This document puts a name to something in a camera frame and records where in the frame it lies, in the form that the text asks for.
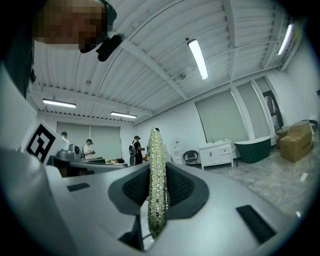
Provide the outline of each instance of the marble floor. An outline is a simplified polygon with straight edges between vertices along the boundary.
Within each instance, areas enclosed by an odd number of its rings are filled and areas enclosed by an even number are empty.
[[[306,212],[319,185],[319,134],[314,134],[311,152],[296,163],[282,158],[280,150],[273,147],[270,156],[262,161],[245,163],[239,160],[238,167],[234,162],[233,168],[227,164],[205,167],[204,170],[243,183],[289,217],[297,218],[297,212],[302,215]],[[303,173],[307,177],[301,181]]]

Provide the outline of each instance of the bathtub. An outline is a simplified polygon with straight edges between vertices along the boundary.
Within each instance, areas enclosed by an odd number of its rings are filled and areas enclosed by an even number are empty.
[[[245,162],[256,163],[270,155],[271,136],[238,141],[234,145]]]

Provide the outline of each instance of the green textured object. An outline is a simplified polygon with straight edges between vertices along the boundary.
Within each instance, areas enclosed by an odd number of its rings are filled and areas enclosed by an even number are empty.
[[[166,162],[171,158],[160,133],[154,126],[151,129],[148,148],[150,154],[148,226],[152,238],[156,239],[166,225],[166,211],[170,207]]]

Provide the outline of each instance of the equipment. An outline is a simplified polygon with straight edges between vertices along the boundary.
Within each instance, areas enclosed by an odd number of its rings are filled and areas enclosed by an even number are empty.
[[[62,178],[34,156],[0,154],[4,198],[30,236],[54,255],[254,256],[270,252],[291,224],[233,179],[167,163],[171,208],[164,230],[143,252],[140,206],[149,191],[148,164]]]

